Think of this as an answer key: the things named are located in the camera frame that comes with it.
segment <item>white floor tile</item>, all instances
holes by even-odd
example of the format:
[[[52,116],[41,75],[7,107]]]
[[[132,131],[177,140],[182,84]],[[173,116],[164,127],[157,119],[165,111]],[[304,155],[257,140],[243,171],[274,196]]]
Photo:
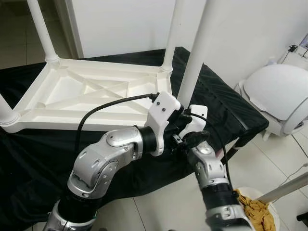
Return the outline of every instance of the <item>white floor tile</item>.
[[[24,231],[32,231],[32,227],[30,227],[30,228],[28,228],[28,229],[26,229]]]
[[[302,146],[302,148],[304,149],[306,154],[308,154],[308,138],[301,132],[295,133],[293,136],[299,142],[299,144]]]
[[[308,138],[308,123],[306,123],[304,128],[300,130],[300,133],[302,133],[305,137]]]
[[[57,40],[54,40],[53,43],[53,46],[54,46],[54,50],[56,51],[56,53],[58,54],[58,56],[60,58],[63,58],[63,59],[71,59],[71,54],[70,54],[70,51],[69,51],[69,48],[66,44],[66,41],[65,39],[57,39]]]
[[[43,228],[45,227],[46,222],[39,222],[36,223],[34,226],[32,226],[33,231],[42,231]]]
[[[0,48],[0,69],[26,64],[26,45]]]
[[[91,231],[145,231],[133,198],[112,201],[100,208]]]
[[[258,134],[253,142],[286,176],[307,162],[307,158],[291,136],[271,135],[268,141],[263,141],[261,134]]]
[[[301,188],[300,191],[308,199],[308,185],[306,185],[305,187]]]
[[[0,20],[0,48],[26,43],[26,29],[23,17]]]
[[[27,64],[37,64],[45,61],[45,52],[40,43],[27,44]]]
[[[280,219],[280,229],[277,231],[290,231],[288,227],[284,224],[283,220]]]
[[[40,43],[39,36],[35,26],[31,26],[26,30],[26,43],[35,44]]]
[[[147,231],[209,231],[194,174],[150,194],[135,197]]]
[[[246,186],[267,193],[285,180],[285,175],[252,142],[230,159],[229,169],[234,188]]]
[[[308,231],[308,228],[296,220],[296,216],[308,211],[308,199],[299,191],[292,192],[274,203],[280,219],[291,231]]]

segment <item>black cloth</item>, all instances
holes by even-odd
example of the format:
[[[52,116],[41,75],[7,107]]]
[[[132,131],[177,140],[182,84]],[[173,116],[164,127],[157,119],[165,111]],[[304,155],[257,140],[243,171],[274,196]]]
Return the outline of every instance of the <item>black cloth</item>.
[[[112,55],[87,60],[160,66],[165,50]],[[189,52],[176,48],[171,86],[179,92]],[[0,70],[0,93],[14,107],[43,69],[45,63]],[[208,120],[219,131],[224,144],[240,137],[244,146],[268,126],[268,121],[203,65],[191,103],[208,107]],[[211,127],[209,143],[221,148]],[[75,131],[24,129],[9,134],[0,128],[0,229],[23,230],[46,221],[59,199],[72,170]],[[103,132],[83,131],[80,148],[97,142]],[[177,181],[192,172],[186,158],[164,152],[159,157],[144,155],[119,170],[102,205],[118,198],[139,196]]]

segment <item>white wall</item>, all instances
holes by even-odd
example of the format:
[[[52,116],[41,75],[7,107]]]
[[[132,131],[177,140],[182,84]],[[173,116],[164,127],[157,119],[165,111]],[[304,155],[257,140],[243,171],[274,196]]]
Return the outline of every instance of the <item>white wall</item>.
[[[165,48],[174,0],[73,0],[84,57]]]
[[[205,64],[234,86],[308,32],[308,0],[219,0]],[[73,0],[85,57],[164,48],[174,0]],[[179,46],[191,49],[205,0],[185,0]]]
[[[193,1],[186,5],[179,42],[189,50],[205,3]],[[221,13],[205,64],[231,87],[270,57],[279,59],[308,33],[308,0],[219,1]]]

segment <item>white device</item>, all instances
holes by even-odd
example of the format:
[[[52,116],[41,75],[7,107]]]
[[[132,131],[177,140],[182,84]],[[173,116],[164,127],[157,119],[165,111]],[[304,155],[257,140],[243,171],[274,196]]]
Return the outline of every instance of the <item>white device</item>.
[[[287,136],[308,123],[308,71],[285,64],[265,66],[239,82],[240,94],[268,121],[271,133]]]

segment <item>white pole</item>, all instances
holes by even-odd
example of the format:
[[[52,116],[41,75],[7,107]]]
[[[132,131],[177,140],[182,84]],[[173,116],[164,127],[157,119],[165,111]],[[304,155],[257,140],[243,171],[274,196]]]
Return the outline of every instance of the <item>white pole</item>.
[[[45,61],[55,62],[59,60],[58,55],[54,51],[42,12],[40,11],[38,0],[27,0],[31,15],[37,29],[40,42],[45,51]]]
[[[213,22],[215,18],[217,19],[217,15],[219,15],[220,4],[221,1],[219,0],[206,0],[197,34],[193,42],[192,52],[189,56],[178,94],[178,100],[184,108],[188,107],[192,98],[205,54],[208,51],[212,39],[211,34],[216,26]]]
[[[280,197],[287,195],[297,189],[300,189],[308,184],[308,172],[296,177],[288,183],[283,184],[282,186],[274,189],[273,191],[268,192],[267,194],[259,197],[257,200],[262,201],[267,204],[271,201],[279,199]]]
[[[169,31],[169,38],[164,56],[164,62],[162,64],[162,69],[166,71],[172,71],[172,59],[174,55],[174,49],[177,43],[183,5],[184,5],[184,0],[175,1],[171,26]]]
[[[0,94],[0,125],[9,125],[19,118],[19,114],[11,109]]]

